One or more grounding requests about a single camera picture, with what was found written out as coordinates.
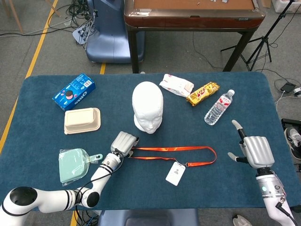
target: plastic bottle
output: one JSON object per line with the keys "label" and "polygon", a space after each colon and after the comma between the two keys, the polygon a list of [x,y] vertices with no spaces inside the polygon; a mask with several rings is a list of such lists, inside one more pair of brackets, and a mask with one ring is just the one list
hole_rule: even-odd
{"label": "plastic bottle", "polygon": [[207,112],[204,120],[209,125],[213,126],[219,120],[221,115],[226,111],[227,107],[232,102],[232,96],[234,95],[234,90],[229,89],[227,93],[221,95],[221,97],[216,101],[216,103]]}

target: table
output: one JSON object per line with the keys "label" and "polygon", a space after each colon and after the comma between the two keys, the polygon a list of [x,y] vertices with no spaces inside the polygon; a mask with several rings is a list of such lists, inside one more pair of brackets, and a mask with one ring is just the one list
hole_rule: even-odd
{"label": "table", "polygon": [[[91,164],[82,179],[62,187],[58,154],[64,148],[83,148],[89,155],[110,152],[120,131],[140,138],[139,146],[207,145],[217,152],[217,161],[208,166],[187,168],[179,185],[165,181],[173,161],[143,161],[126,158],[102,191],[96,210],[185,209],[264,207],[256,170],[231,160],[227,152],[242,156],[240,138],[231,124],[236,119],[250,136],[266,136],[274,154],[275,170],[282,180],[288,203],[301,203],[300,183],[292,164],[269,84],[261,73],[178,73],[195,84],[209,81],[221,88],[192,107],[183,97],[160,88],[164,97],[163,121],[152,135],[134,125],[131,96],[142,81],[159,84],[163,74],[91,75],[96,89],[76,109],[97,107],[101,127],[94,132],[65,135],[64,111],[52,96],[76,76],[34,76],[22,85],[14,118],[0,155],[0,201],[17,186],[42,190],[76,189],[88,182],[98,165]],[[233,103],[214,126],[204,116],[218,97],[234,89]],[[176,157],[180,162],[210,161],[210,151],[149,153],[135,150],[135,156]]]}
{"label": "table", "polygon": [[125,0],[133,73],[139,73],[138,31],[238,32],[242,34],[223,71],[231,71],[263,21],[260,0]]}

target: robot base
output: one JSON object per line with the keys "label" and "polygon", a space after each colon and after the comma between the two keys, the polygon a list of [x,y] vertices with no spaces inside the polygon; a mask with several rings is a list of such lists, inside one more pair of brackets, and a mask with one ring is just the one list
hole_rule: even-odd
{"label": "robot base", "polygon": [[[143,61],[145,32],[137,33],[138,60]],[[111,35],[96,31],[88,38],[87,57],[98,63],[131,63],[127,34]]]}
{"label": "robot base", "polygon": [[198,226],[197,209],[106,210],[98,226]]}

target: bottle label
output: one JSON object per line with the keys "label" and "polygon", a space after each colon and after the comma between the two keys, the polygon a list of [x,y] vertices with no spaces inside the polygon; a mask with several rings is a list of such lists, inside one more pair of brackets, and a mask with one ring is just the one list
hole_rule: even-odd
{"label": "bottle label", "polygon": [[226,98],[225,96],[221,96],[219,99],[220,103],[223,104],[226,108],[231,104],[231,100]]}

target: tripod stand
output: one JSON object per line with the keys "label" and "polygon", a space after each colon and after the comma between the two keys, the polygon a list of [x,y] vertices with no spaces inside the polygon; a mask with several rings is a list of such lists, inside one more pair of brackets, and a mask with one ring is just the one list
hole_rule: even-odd
{"label": "tripod stand", "polygon": [[[248,43],[250,42],[254,42],[254,41],[258,41],[258,40],[261,40],[261,42],[259,43],[259,45],[257,46],[257,48],[255,49],[255,51],[251,54],[250,58],[248,60],[246,60],[243,55],[241,54],[241,58],[243,59],[244,63],[246,64],[246,67],[248,69],[248,71],[251,71],[253,70],[254,68],[254,65],[256,63],[257,60],[263,58],[263,57],[266,57],[266,56],[269,56],[269,61],[272,62],[272,57],[271,57],[271,52],[269,50],[269,34],[273,31],[273,29],[276,27],[276,25],[278,24],[278,22],[286,16],[286,11],[287,9],[291,6],[291,4],[294,2],[294,0],[290,0],[290,2],[287,4],[286,8],[282,11],[282,13],[280,13],[280,15],[278,16],[277,20],[274,22],[274,24],[271,26],[271,28],[269,29],[269,31],[266,33],[265,36],[262,36],[260,38],[257,38],[257,39],[253,39],[253,40],[250,40]],[[266,53],[265,55],[259,57],[259,54],[262,50],[262,47],[264,46],[264,44],[267,45],[267,50],[268,50],[268,53]],[[221,52],[225,51],[225,50],[228,50],[228,49],[231,49],[231,48],[235,48],[236,46],[231,46],[229,48],[225,48],[225,49],[222,49]]]}

